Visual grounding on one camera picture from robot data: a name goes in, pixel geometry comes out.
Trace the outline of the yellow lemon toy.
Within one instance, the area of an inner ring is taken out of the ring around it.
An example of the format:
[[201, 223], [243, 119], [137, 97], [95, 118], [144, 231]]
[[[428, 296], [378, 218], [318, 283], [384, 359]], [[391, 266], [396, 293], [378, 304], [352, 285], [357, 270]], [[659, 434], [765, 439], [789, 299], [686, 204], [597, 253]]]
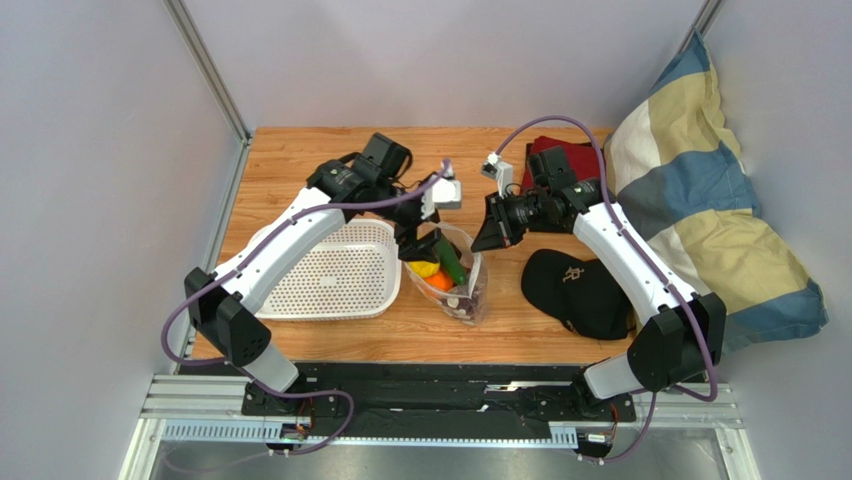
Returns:
[[419, 278], [429, 278], [438, 274], [441, 270], [438, 262], [412, 261], [408, 263], [410, 270]]

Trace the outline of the green cucumber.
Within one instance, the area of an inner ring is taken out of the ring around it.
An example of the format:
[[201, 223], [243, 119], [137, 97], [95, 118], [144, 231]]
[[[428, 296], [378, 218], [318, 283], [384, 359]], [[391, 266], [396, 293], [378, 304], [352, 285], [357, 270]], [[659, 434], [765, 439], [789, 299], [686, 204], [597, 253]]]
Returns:
[[467, 269], [461, 262], [461, 254], [457, 247], [445, 236], [441, 236], [435, 245], [435, 253], [441, 268], [449, 275], [455, 285], [467, 285]]

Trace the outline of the orange fruit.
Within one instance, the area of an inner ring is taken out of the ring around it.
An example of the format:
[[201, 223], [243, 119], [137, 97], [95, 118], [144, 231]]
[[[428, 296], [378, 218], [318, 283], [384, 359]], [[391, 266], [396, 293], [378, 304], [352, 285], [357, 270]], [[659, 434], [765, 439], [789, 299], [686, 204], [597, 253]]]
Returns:
[[435, 290], [442, 292], [449, 292], [456, 286], [453, 279], [441, 269], [439, 269], [435, 274], [425, 277], [424, 282]]

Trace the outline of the clear zip top bag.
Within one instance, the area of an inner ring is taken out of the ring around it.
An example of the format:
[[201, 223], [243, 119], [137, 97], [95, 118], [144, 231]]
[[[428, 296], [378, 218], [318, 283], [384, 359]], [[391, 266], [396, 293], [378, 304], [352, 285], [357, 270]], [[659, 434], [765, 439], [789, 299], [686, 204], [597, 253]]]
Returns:
[[404, 262], [415, 288], [443, 313], [465, 325], [481, 323], [487, 313], [488, 274], [484, 256], [471, 249], [473, 238], [449, 223], [426, 224], [418, 237], [438, 229], [437, 260]]

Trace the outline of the red grape bunch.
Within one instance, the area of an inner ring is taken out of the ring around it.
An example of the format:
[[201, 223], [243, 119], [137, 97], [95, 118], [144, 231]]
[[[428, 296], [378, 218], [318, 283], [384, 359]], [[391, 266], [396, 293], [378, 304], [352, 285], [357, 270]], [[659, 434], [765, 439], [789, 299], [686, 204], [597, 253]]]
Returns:
[[446, 297], [442, 300], [444, 312], [451, 318], [468, 323], [476, 323], [483, 317], [482, 296], [474, 294], [470, 297]]

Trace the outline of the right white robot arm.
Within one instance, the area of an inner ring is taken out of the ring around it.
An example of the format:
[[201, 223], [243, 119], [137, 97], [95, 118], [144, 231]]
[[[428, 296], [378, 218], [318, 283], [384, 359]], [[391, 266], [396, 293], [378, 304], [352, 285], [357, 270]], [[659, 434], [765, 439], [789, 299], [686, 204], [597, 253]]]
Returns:
[[715, 368], [722, 354], [726, 306], [715, 293], [700, 294], [640, 237], [598, 178], [581, 180], [563, 149], [527, 160], [532, 188], [509, 192], [512, 166], [493, 152], [481, 167], [498, 190], [485, 198], [485, 217], [473, 241], [475, 252], [518, 244], [534, 224], [571, 231], [590, 248], [630, 301], [638, 334], [628, 350], [584, 368], [572, 381], [587, 404], [621, 394], [680, 388], [700, 373], [715, 399]]

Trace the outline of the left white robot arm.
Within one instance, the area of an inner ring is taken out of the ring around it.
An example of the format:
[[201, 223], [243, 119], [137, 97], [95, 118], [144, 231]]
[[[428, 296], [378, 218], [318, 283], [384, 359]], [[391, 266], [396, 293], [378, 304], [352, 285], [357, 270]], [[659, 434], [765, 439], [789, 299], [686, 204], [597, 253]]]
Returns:
[[407, 191], [398, 180], [412, 161], [408, 148], [375, 133], [362, 150], [320, 164], [264, 234], [212, 272], [196, 268], [185, 277], [186, 299], [177, 310], [188, 314], [223, 361], [266, 390], [286, 393], [299, 371], [273, 345], [258, 310], [303, 257], [357, 215], [393, 222], [401, 235], [400, 252], [427, 258], [434, 243], [418, 239], [417, 229], [437, 215], [441, 188], [458, 199], [458, 183], [445, 159]]

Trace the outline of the white perforated plastic basket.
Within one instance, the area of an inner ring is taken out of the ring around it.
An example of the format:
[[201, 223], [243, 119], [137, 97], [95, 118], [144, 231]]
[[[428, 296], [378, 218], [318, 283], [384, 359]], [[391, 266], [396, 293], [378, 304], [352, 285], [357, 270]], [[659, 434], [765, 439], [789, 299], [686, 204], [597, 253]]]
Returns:
[[369, 319], [396, 300], [402, 266], [393, 227], [354, 219], [317, 244], [267, 296], [256, 316], [272, 321]]

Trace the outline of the black baseball cap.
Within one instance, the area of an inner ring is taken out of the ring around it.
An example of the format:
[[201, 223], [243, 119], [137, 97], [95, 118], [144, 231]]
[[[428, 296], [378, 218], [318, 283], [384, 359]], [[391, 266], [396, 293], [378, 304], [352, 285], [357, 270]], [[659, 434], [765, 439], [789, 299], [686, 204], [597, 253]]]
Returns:
[[604, 341], [628, 335], [631, 304], [599, 260], [583, 261], [556, 250], [537, 250], [523, 269], [520, 285], [533, 307], [573, 333]]

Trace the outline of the folded red cloth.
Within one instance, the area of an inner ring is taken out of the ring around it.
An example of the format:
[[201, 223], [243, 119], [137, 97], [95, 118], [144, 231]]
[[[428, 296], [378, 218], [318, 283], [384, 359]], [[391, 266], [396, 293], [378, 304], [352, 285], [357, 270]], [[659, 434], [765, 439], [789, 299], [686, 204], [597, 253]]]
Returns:
[[[566, 150], [561, 148], [567, 157], [568, 163], [570, 167], [574, 170], [576, 174], [576, 178], [580, 181], [590, 179], [590, 178], [599, 178], [600, 177], [600, 168], [597, 158], [597, 153], [594, 147], [588, 149], [576, 149], [576, 150]], [[523, 190], [527, 190], [534, 185], [533, 178], [528, 166], [528, 158], [533, 154], [540, 153], [533, 152], [530, 153], [526, 144], [526, 162], [524, 165], [524, 172], [521, 181], [521, 187]]]

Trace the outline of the blue yellow checked pillow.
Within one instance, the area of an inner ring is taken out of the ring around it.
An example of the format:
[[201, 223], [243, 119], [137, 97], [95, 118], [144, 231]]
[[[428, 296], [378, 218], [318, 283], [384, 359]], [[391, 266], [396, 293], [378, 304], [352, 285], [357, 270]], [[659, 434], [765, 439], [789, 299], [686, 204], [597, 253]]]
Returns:
[[700, 294], [715, 293], [732, 353], [818, 334], [820, 286], [762, 217], [699, 33], [607, 139], [607, 183], [640, 237]]

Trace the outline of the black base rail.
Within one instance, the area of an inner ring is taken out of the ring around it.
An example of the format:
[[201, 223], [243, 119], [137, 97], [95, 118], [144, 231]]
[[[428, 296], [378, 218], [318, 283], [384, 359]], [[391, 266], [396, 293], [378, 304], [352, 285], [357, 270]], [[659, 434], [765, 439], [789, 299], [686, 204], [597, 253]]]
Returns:
[[571, 388], [574, 365], [300, 362], [295, 399], [253, 383], [241, 412], [295, 417], [310, 433], [435, 440], [545, 440], [553, 422], [587, 422], [604, 431], [632, 423], [623, 394], [581, 413]]

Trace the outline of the aluminium frame post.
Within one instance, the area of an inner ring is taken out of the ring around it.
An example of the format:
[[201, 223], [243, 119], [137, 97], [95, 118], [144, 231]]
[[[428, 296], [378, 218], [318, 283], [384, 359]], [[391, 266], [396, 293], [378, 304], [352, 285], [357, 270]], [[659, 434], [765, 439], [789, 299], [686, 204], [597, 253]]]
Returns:
[[227, 123], [230, 125], [239, 142], [243, 145], [248, 145], [253, 139], [253, 133], [239, 112], [237, 104], [207, 48], [188, 5], [183, 0], [164, 0], [163, 3], [199, 67]]

